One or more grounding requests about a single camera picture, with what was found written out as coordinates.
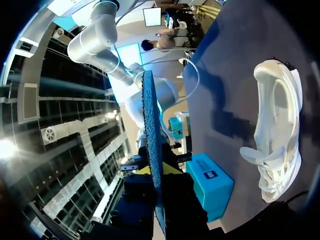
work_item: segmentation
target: person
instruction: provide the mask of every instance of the person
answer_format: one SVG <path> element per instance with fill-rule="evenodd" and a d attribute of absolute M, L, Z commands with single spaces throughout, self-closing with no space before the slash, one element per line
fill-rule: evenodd
<path fill-rule="evenodd" d="M 176 46 L 174 37 L 177 36 L 178 31 L 179 27 L 175 27 L 173 29 L 162 29 L 158 34 L 156 34 L 159 38 L 158 41 L 145 39 L 142 41 L 141 47 L 144 51 L 150 51 L 153 48 L 157 48 L 159 50 L 173 49 Z"/>

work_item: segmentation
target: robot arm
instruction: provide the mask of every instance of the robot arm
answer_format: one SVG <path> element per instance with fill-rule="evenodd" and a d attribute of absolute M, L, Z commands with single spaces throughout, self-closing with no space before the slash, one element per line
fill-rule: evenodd
<path fill-rule="evenodd" d="M 67 52 L 72 61 L 93 65 L 127 86 L 135 83 L 141 89 L 139 83 L 142 80 L 144 68 L 138 63 L 126 68 L 110 51 L 110 47 L 118 38 L 115 23 L 118 9 L 119 3 L 115 0 L 97 3 L 92 9 L 89 25 L 69 43 Z M 178 91 L 172 81 L 154 77 L 154 85 L 162 111 L 176 103 Z M 131 119 L 141 130 L 137 137 L 137 141 L 140 141 L 144 129 L 141 91 L 129 97 L 124 105 Z"/>
<path fill-rule="evenodd" d="M 90 16 L 90 24 L 68 45 L 68 55 L 75 63 L 93 65 L 130 86 L 133 76 L 111 51 L 118 38 L 115 17 L 117 1 L 96 4 Z"/>

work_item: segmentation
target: blue foam pad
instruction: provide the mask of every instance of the blue foam pad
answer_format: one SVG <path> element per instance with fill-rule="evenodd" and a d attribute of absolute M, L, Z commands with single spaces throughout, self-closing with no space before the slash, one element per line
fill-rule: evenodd
<path fill-rule="evenodd" d="M 155 215 L 164 231 L 165 218 L 162 203 L 162 150 L 160 132 L 160 111 L 158 108 L 156 88 L 152 71 L 145 71 L 142 76 L 142 106 L 146 134 L 146 149 L 154 188 L 157 193 Z"/>

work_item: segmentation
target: white sneaker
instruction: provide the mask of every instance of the white sneaker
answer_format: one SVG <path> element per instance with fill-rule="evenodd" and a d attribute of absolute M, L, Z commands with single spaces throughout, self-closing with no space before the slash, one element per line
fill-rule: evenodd
<path fill-rule="evenodd" d="M 257 150 L 241 147 L 240 154 L 257 165 L 261 174 L 259 188 L 266 203 L 286 192 L 301 166 L 298 138 L 303 95 L 298 71 L 294 71 L 277 60 L 267 60 L 253 73 L 259 98 L 254 132 Z"/>

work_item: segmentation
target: teal box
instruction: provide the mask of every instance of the teal box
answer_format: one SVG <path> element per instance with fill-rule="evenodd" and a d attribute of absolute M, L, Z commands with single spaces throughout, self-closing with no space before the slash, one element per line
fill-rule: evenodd
<path fill-rule="evenodd" d="M 234 181 L 206 154 L 192 156 L 185 171 L 194 181 L 194 192 L 208 213 L 208 223 L 220 219 L 227 208 Z"/>
<path fill-rule="evenodd" d="M 183 133 L 182 133 L 182 123 L 179 120 L 179 118 L 177 118 L 176 116 L 175 117 L 170 117 L 169 118 L 169 123 L 170 123 L 170 126 L 171 126 L 171 132 L 173 133 L 173 136 L 178 140 L 182 139 L 184 136 L 183 136 Z"/>

